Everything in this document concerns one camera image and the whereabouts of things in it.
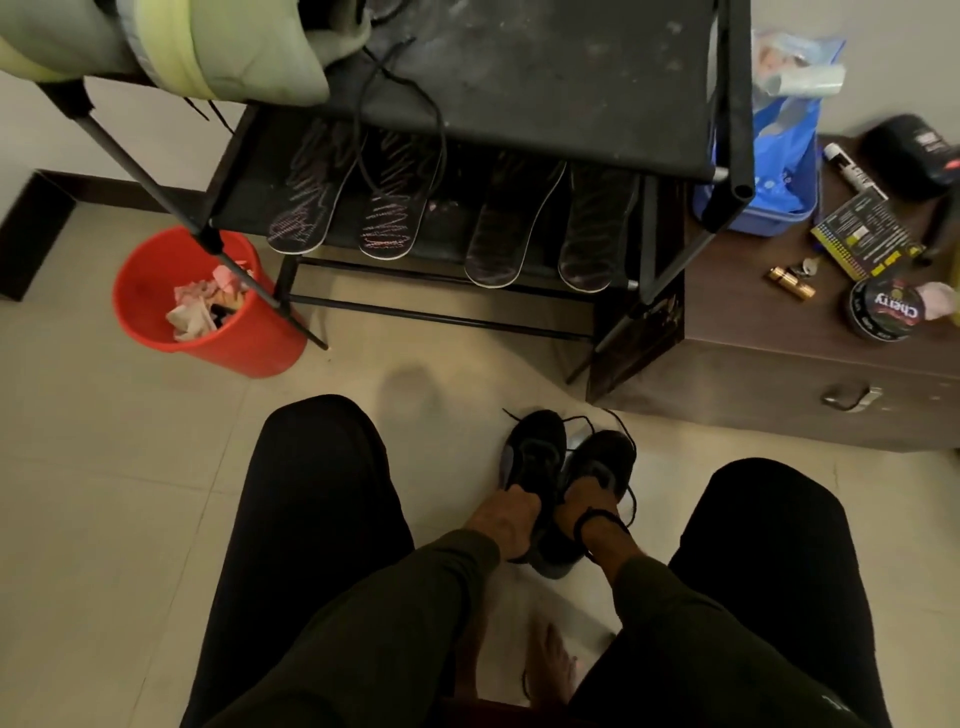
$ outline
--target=white wall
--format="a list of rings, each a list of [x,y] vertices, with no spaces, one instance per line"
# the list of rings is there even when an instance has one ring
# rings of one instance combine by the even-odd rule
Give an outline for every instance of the white wall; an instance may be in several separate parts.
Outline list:
[[[98,121],[161,184],[206,189],[227,147],[229,133],[197,102],[210,121],[186,102],[156,88],[87,79]],[[33,84],[0,73],[0,156],[28,169],[129,179]],[[216,102],[231,126],[243,106]]]
[[[922,116],[960,144],[957,0],[753,0],[754,25],[847,40],[847,82],[820,128],[860,133],[896,113]]]
[[[13,161],[0,154],[0,221],[16,202],[17,195],[27,183],[33,170],[26,164]]]

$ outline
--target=forearm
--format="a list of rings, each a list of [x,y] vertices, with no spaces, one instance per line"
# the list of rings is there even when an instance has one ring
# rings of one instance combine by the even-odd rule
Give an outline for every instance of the forearm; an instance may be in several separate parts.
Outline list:
[[[311,619],[280,663],[211,726],[252,725],[267,710],[290,726],[415,726],[446,656],[499,563],[495,542],[455,531],[378,571]]]

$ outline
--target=trash in bucket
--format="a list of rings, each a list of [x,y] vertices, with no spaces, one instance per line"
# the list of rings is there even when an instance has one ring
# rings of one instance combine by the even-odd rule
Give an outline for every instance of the trash in bucket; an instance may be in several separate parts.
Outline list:
[[[237,260],[246,265],[246,260]],[[167,313],[173,324],[175,341],[193,341],[213,333],[243,306],[247,285],[226,266],[218,265],[210,280],[199,280],[174,287],[176,307]]]

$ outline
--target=wooden cabinet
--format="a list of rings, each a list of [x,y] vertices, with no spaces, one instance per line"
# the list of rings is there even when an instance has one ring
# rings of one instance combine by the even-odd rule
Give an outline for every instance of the wooden cabinet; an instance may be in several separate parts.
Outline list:
[[[852,195],[825,171],[827,209]],[[920,237],[929,206],[895,205]],[[809,225],[772,239],[718,236],[667,303],[601,354],[588,399],[706,425],[897,451],[960,447],[960,328],[921,326],[897,344],[861,339],[841,312],[852,282],[829,259],[802,302],[765,279],[813,254]],[[950,231],[960,239],[960,226]],[[911,276],[944,279],[948,260]],[[601,315],[598,327],[606,318]],[[853,409],[871,392],[872,400]]]

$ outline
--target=green sleeve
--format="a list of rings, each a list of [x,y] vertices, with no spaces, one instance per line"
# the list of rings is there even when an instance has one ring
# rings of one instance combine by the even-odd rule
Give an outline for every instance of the green sleeve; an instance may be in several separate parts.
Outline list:
[[[491,539],[460,530],[372,574],[323,607],[208,728],[419,726],[499,562]]]
[[[678,724],[716,728],[866,728],[831,691],[793,667],[712,599],[648,556],[623,565],[613,601],[631,653]]]

